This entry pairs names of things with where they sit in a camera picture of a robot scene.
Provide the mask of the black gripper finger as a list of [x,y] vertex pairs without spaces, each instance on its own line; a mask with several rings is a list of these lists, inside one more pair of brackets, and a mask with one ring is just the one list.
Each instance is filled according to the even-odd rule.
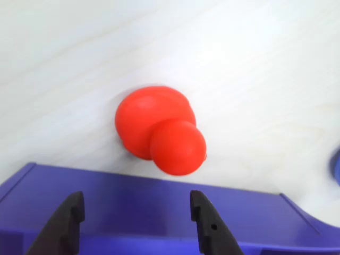
[[199,251],[204,255],[241,255],[243,251],[207,196],[190,192],[191,220],[197,225]]
[[85,220],[83,192],[71,193],[52,214],[27,254],[78,254]]

